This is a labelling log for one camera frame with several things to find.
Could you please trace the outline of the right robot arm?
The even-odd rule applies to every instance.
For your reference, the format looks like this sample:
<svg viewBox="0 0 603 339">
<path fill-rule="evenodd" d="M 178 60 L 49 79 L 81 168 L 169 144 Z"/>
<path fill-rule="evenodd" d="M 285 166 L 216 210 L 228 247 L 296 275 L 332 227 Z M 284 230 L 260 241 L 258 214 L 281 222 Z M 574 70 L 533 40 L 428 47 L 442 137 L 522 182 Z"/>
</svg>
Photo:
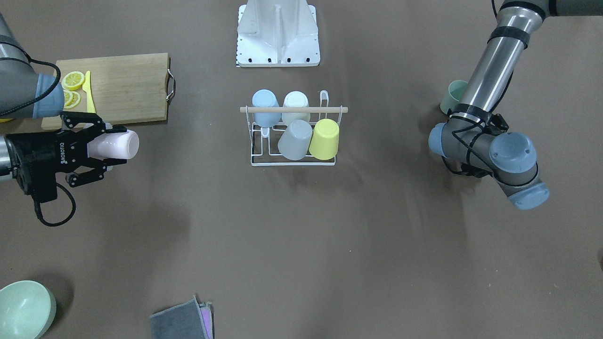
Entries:
<svg viewBox="0 0 603 339">
<path fill-rule="evenodd" d="M 1 20 L 0 105 L 3 119 L 58 117 L 50 132 L 1 137 L 1 176 L 14 178 L 35 202 L 57 198 L 58 173 L 69 187 L 96 182 L 109 167 L 126 163 L 139 149 L 138 135 L 96 114 L 65 112 L 57 77 L 37 73 L 33 60 Z"/>
</svg>

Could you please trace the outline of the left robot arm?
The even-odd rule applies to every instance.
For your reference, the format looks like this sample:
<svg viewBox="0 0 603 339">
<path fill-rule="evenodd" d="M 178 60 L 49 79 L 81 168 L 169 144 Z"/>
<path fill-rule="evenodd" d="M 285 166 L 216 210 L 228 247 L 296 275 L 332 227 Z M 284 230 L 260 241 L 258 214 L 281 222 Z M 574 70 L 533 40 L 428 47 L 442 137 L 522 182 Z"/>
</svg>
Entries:
<svg viewBox="0 0 603 339">
<path fill-rule="evenodd" d="M 550 195 L 540 178 L 532 140 L 510 132 L 495 109 L 508 89 L 515 65 L 530 37 L 549 17 L 601 16 L 600 0 L 505 0 L 460 101 L 447 109 L 448 120 L 431 130 L 428 145 L 450 172 L 495 180 L 518 210 L 531 210 Z"/>
</svg>

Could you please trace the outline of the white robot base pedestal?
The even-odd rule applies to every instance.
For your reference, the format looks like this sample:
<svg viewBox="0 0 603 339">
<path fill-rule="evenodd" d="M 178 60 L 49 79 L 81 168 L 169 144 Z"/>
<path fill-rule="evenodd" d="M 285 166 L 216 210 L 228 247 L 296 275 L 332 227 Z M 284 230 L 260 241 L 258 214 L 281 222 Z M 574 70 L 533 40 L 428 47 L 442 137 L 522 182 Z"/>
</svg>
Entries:
<svg viewBox="0 0 603 339">
<path fill-rule="evenodd" d="M 305 0 L 248 0 L 237 11 L 237 67 L 314 67 L 317 10 Z"/>
</svg>

